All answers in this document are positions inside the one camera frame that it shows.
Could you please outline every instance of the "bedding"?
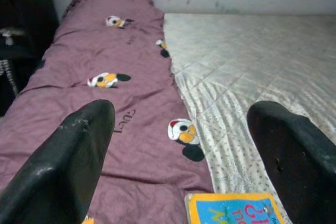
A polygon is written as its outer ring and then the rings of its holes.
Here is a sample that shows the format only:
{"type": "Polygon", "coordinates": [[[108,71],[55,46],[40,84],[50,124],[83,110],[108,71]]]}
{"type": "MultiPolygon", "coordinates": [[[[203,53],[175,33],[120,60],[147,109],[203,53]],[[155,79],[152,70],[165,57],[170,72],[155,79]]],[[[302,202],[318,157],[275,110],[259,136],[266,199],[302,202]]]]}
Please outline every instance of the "bedding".
{"type": "Polygon", "coordinates": [[[152,0],[71,2],[0,125],[0,190],[68,114],[106,99],[116,125],[88,215],[100,224],[187,223],[184,196],[213,187],[171,58],[156,44],[163,17],[152,0]],[[106,26],[111,16],[128,22],[106,26]]]}
{"type": "Polygon", "coordinates": [[[291,223],[246,112],[260,100],[279,102],[336,143],[336,18],[166,14],[164,32],[215,191],[272,193],[291,223]]]}

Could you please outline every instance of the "purple blanket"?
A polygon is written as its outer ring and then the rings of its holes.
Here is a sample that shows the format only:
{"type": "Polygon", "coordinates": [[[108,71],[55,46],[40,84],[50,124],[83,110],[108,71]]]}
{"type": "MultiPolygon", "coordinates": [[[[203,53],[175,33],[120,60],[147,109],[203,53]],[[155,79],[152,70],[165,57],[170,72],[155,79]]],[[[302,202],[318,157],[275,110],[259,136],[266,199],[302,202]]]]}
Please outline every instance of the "purple blanket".
{"type": "Polygon", "coordinates": [[[163,16],[152,0],[71,2],[45,65],[0,125],[0,190],[69,113],[107,99],[116,127],[88,215],[100,224],[187,223],[184,196],[213,189],[171,60],[155,44],[164,38],[163,16]],[[108,27],[112,15],[133,22],[108,27]],[[104,72],[120,80],[112,88],[87,85],[104,72]]]}

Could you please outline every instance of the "dark furniture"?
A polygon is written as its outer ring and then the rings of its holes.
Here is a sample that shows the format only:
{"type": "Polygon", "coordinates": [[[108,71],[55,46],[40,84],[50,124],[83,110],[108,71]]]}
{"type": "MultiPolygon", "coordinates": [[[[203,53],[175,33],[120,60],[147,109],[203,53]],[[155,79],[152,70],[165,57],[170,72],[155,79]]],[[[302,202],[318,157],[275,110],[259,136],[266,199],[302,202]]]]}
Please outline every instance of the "dark furniture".
{"type": "Polygon", "coordinates": [[[257,102],[247,121],[293,223],[336,223],[336,146],[308,118],[276,102],[257,102]]]}
{"type": "MultiPolygon", "coordinates": [[[[9,30],[13,41],[8,45],[0,35],[0,60],[8,63],[18,92],[50,46],[57,27],[52,0],[0,0],[0,30],[9,30]]],[[[0,76],[0,116],[16,95],[11,84],[6,73],[0,76]]]]}
{"type": "Polygon", "coordinates": [[[80,224],[89,209],[114,129],[107,100],[67,116],[0,195],[1,224],[80,224]]]}

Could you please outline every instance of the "cartoon eye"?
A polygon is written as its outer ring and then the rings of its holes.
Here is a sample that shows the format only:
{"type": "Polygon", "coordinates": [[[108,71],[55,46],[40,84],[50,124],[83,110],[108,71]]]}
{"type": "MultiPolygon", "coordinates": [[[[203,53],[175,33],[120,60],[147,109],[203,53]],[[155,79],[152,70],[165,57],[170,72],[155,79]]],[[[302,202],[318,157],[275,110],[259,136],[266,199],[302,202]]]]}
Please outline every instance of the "cartoon eye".
{"type": "Polygon", "coordinates": [[[182,126],[180,127],[180,131],[186,131],[187,129],[188,129],[188,127],[185,126],[185,125],[182,125],[182,126]]]}

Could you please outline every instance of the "white patterned bed sheet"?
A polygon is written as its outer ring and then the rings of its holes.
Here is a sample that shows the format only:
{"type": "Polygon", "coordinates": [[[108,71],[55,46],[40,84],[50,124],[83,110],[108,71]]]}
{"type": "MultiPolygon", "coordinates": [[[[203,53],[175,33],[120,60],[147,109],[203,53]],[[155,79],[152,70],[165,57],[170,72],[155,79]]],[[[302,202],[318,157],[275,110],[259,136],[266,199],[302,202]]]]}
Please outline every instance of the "white patterned bed sheet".
{"type": "Polygon", "coordinates": [[[172,72],[222,193],[269,192],[249,134],[260,100],[302,114],[336,143],[336,18],[166,14],[172,72]]]}

